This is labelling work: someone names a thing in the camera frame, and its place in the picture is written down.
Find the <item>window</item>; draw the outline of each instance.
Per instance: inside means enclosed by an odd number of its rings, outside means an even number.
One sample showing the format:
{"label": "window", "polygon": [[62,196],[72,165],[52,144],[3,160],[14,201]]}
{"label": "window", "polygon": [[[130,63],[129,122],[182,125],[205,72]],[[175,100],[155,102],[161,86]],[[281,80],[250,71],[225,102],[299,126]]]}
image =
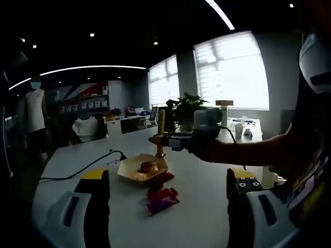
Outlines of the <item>window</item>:
{"label": "window", "polygon": [[265,69],[251,32],[210,40],[194,50],[198,93],[206,106],[233,100],[233,108],[269,110]]}
{"label": "window", "polygon": [[150,68],[148,94],[151,108],[165,106],[169,99],[178,100],[179,82],[176,55]]}

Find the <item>potted plant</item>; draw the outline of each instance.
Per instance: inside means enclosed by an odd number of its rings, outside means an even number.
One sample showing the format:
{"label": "potted plant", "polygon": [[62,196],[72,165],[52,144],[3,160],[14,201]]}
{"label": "potted plant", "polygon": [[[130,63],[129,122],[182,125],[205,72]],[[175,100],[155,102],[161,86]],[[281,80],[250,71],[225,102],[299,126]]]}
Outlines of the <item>potted plant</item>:
{"label": "potted plant", "polygon": [[168,100],[167,106],[172,109],[174,121],[180,125],[181,131],[190,132],[193,130],[193,114],[196,110],[205,110],[202,106],[204,102],[199,96],[192,96],[184,93],[184,98],[178,98],[178,101]]}

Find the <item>white table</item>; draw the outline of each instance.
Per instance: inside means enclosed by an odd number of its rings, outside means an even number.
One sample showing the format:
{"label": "white table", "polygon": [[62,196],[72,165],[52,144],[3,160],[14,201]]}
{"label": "white table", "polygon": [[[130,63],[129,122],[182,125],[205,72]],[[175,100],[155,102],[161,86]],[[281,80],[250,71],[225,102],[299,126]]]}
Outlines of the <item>white table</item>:
{"label": "white table", "polygon": [[[249,125],[253,140],[262,140],[259,120]],[[48,162],[43,177],[66,177],[90,162],[117,149],[130,157],[141,153],[155,154],[156,147],[147,139],[156,134],[157,128],[149,128],[123,134],[118,139],[105,138],[98,141],[59,148]],[[231,142],[226,132],[220,139]],[[118,176],[118,164],[109,163],[119,158],[118,154],[100,160],[88,170],[110,170],[110,221],[109,239],[112,248],[129,247],[226,247],[229,227],[226,198],[226,174],[230,167],[241,166],[214,164],[201,161],[187,151],[172,151],[165,148],[165,160],[169,172],[175,178],[165,184],[179,193],[180,203],[153,217],[145,212],[146,190],[122,180]],[[262,168],[247,166],[259,181]],[[41,182],[37,188],[32,218],[43,232],[47,211],[67,191],[73,191],[80,180],[78,175],[70,180]]]}

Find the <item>ceiling light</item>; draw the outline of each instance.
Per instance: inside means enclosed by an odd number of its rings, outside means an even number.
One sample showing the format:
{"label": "ceiling light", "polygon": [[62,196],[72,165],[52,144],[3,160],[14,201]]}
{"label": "ceiling light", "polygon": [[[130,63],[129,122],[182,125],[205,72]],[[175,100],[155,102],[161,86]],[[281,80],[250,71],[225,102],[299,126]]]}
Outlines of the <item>ceiling light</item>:
{"label": "ceiling light", "polygon": [[[64,69],[59,69],[59,70],[55,70],[55,71],[49,71],[49,72],[45,72],[42,73],[40,76],[44,76],[44,75],[48,75],[48,74],[52,74],[52,73],[56,73],[56,72],[60,72],[60,71],[68,71],[68,70],[75,70],[75,69],[85,69],[85,68],[107,68],[107,67],[113,67],[113,68],[131,68],[131,69],[140,69],[140,70],[146,70],[146,67],[138,67],[138,66],[77,66],[77,67],[69,67],[69,68],[64,68]],[[20,81],[19,83],[11,86],[9,88],[9,90],[15,88],[16,86],[25,83],[26,81],[31,80],[31,77],[29,77],[28,79],[25,79],[23,81]]]}
{"label": "ceiling light", "polygon": [[223,19],[225,24],[228,26],[230,30],[234,30],[234,26],[230,22],[227,15],[221,10],[221,8],[214,2],[214,0],[205,0],[217,13],[218,15]]}

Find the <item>ceiling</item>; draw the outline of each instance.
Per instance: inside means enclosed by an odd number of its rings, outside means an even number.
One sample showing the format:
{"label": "ceiling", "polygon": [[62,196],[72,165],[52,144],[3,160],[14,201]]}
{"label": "ceiling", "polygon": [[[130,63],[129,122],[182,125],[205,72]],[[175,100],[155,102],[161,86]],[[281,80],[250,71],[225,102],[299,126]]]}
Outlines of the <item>ceiling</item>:
{"label": "ceiling", "polygon": [[[288,0],[216,0],[234,32],[300,28]],[[89,65],[146,67],[197,43],[230,33],[204,0],[124,1],[68,6],[14,8],[6,28],[9,87],[36,73]],[[50,87],[63,84],[133,81],[138,69],[79,69],[42,77]]]}

